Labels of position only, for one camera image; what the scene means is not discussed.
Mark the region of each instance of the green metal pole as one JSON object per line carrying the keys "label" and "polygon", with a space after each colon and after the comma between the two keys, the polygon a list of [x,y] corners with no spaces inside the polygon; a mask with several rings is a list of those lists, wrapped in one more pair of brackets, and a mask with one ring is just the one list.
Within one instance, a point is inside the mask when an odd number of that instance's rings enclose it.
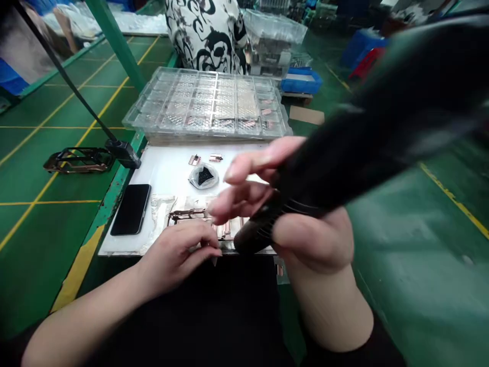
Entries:
{"label": "green metal pole", "polygon": [[122,64],[127,75],[134,86],[141,92],[146,85],[143,73],[139,68],[136,60],[132,56],[131,50],[117,26],[116,20],[108,8],[105,0],[86,0],[85,1],[92,11],[95,20],[103,31],[105,38],[111,45],[114,53]]}

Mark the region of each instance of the cardboard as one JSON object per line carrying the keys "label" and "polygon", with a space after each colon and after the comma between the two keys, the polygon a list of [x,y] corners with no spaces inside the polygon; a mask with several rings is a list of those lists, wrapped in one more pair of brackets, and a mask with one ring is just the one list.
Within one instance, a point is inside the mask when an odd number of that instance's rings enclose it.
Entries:
{"label": "cardboard", "polygon": [[290,106],[290,119],[309,122],[315,125],[324,123],[324,112],[306,109],[304,107]]}

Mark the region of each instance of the black handheld tool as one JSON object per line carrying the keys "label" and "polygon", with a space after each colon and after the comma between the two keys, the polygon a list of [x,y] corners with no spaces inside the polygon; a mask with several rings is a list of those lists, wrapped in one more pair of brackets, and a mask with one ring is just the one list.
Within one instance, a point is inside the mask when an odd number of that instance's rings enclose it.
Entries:
{"label": "black handheld tool", "polygon": [[264,249],[281,215],[320,218],[487,121],[487,39],[487,15],[399,34],[350,103],[279,167],[236,250]]}

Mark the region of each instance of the black sleeve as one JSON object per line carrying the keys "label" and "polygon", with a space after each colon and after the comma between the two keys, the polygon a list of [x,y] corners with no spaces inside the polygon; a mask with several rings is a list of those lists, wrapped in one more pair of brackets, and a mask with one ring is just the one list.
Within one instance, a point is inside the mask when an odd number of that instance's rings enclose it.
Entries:
{"label": "black sleeve", "polygon": [[10,340],[0,341],[0,365],[20,366],[32,335],[44,320],[39,320]]}
{"label": "black sleeve", "polygon": [[304,324],[301,327],[306,341],[307,355],[301,367],[324,366],[406,366],[401,353],[384,329],[378,316],[373,313],[372,334],[365,344],[351,352],[335,353],[320,347],[309,335]]}

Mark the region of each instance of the clear plastic tray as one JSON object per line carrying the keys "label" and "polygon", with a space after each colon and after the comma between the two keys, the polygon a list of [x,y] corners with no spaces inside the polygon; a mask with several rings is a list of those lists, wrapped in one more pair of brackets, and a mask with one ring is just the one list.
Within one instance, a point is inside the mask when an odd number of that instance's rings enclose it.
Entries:
{"label": "clear plastic tray", "polygon": [[123,119],[146,135],[274,139],[290,134],[270,78],[158,68]]}

